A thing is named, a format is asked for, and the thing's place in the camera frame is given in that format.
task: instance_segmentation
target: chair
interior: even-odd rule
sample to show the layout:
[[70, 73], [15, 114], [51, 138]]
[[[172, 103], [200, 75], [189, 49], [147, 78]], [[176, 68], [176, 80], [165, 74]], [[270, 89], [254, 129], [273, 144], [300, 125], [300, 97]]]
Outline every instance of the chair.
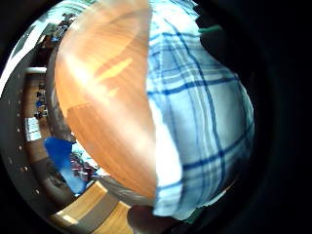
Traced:
[[49, 136], [44, 141], [44, 146], [49, 157], [55, 163], [60, 174], [74, 194], [81, 194], [86, 190], [87, 181], [75, 176], [71, 170], [70, 153], [73, 142]]

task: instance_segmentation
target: plaid shirt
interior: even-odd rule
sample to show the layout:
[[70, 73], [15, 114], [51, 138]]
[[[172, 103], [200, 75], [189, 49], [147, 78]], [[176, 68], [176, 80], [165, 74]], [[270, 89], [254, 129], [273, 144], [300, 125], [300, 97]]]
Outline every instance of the plaid shirt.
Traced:
[[156, 126], [155, 215], [185, 219], [248, 161], [254, 111], [238, 76], [200, 43], [190, 0], [150, 0], [146, 89]]

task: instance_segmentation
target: wooden table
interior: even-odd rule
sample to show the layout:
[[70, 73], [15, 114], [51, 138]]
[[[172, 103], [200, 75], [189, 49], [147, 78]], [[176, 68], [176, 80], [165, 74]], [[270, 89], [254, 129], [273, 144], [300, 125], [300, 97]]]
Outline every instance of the wooden table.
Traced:
[[153, 199], [155, 130], [145, 93], [147, 0], [102, 0], [73, 22], [55, 78], [65, 121], [97, 163]]

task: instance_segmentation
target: wooden floor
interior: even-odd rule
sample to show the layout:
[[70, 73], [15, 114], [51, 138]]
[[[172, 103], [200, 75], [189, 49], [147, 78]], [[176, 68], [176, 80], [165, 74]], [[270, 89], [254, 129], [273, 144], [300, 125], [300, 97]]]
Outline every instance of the wooden floor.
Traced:
[[128, 209], [97, 181], [50, 220], [71, 233], [132, 234], [127, 222]]

